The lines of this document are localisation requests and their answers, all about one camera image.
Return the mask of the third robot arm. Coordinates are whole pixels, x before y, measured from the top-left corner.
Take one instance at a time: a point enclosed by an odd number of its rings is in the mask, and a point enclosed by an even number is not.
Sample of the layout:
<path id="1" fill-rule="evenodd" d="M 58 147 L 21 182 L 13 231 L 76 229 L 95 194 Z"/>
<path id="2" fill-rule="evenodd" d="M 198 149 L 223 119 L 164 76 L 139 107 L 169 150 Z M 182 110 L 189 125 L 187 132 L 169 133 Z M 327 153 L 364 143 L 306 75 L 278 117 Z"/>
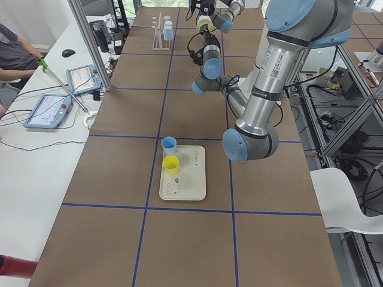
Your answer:
<path id="1" fill-rule="evenodd" d="M 382 47 L 383 42 L 381 41 L 377 48 L 367 56 L 367 64 L 372 71 L 382 72 Z"/>

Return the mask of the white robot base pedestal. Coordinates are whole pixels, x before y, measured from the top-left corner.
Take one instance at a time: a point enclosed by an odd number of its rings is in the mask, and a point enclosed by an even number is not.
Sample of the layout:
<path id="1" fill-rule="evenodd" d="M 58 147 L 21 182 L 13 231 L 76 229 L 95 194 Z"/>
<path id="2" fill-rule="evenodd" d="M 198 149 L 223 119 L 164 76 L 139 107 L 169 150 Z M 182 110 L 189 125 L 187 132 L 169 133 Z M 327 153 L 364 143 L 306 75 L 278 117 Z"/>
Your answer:
<path id="1" fill-rule="evenodd" d="M 249 97 L 251 96 L 251 90 L 253 88 L 253 85 L 256 82 L 256 79 L 258 77 L 259 72 L 263 71 L 263 62 L 265 57 L 272 58 L 272 63 L 276 64 L 275 70 L 279 72 L 278 76 L 273 76 L 272 78 L 274 80 L 281 81 L 283 84 L 285 83 L 285 80 L 282 78 L 285 75 L 286 71 L 286 59 L 282 60 L 282 56 L 285 56 L 282 51 L 278 51 L 278 47 L 275 47 L 274 50 L 269 51 L 269 42 L 267 38 L 267 34 L 269 32 L 269 29 L 267 25 L 264 25 L 263 32 L 260 38 L 259 47 L 257 50 L 256 59 L 254 61 L 254 67 L 253 70 L 249 73 L 249 75 L 241 82 L 239 88 L 241 92 L 243 93 L 243 100 L 244 103 L 238 103 L 236 105 L 235 111 L 239 112 L 238 117 L 242 115 L 245 111 L 247 101 Z"/>

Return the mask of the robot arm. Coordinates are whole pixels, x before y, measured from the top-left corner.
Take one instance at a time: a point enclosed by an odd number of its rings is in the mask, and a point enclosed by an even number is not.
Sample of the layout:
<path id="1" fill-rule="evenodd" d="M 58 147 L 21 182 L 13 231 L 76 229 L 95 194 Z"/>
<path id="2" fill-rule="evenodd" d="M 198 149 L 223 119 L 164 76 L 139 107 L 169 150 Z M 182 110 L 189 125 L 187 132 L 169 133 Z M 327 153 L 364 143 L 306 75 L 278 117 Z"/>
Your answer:
<path id="1" fill-rule="evenodd" d="M 215 28 L 224 33 L 231 30 L 233 21 L 237 15 L 240 15 L 245 8 L 245 1 L 232 0 L 221 1 L 227 6 L 224 13 L 218 13 L 215 8 L 217 1 L 189 1 L 191 15 L 198 10 L 196 16 L 197 31 L 207 30 L 212 32 Z"/>
<path id="2" fill-rule="evenodd" d="M 229 159 L 263 159 L 276 151 L 278 135 L 269 119 L 294 61 L 306 48 L 346 42 L 353 9 L 353 1 L 270 1 L 254 69 L 246 78 L 252 85 L 249 95 L 243 94 L 233 78 L 222 75 L 219 49 L 206 44 L 204 63 L 191 87 L 196 94 L 222 92 L 237 117 L 222 138 Z"/>

